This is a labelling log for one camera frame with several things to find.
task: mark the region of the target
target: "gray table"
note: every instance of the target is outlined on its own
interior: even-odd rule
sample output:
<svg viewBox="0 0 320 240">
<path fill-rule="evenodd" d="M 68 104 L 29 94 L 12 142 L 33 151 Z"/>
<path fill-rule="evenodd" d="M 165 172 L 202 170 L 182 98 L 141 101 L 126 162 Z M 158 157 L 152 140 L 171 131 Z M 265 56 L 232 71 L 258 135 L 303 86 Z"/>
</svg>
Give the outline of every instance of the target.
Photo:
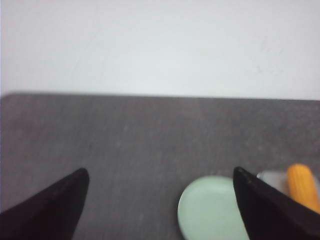
<svg viewBox="0 0 320 240">
<path fill-rule="evenodd" d="M 320 173 L 318 101 L 10 95 L 1 101 L 2 209 L 79 167 L 91 182 L 75 240 L 180 240 L 183 189 L 203 175 Z"/>
</svg>

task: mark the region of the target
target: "white background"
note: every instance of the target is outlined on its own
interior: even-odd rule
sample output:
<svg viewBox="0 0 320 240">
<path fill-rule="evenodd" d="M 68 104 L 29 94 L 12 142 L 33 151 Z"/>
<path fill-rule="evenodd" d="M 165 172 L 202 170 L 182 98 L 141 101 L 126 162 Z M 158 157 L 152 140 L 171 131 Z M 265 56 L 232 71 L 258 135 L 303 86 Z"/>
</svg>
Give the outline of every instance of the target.
<svg viewBox="0 0 320 240">
<path fill-rule="evenodd" d="M 2 0 L 21 91 L 320 100 L 320 1 Z"/>
</svg>

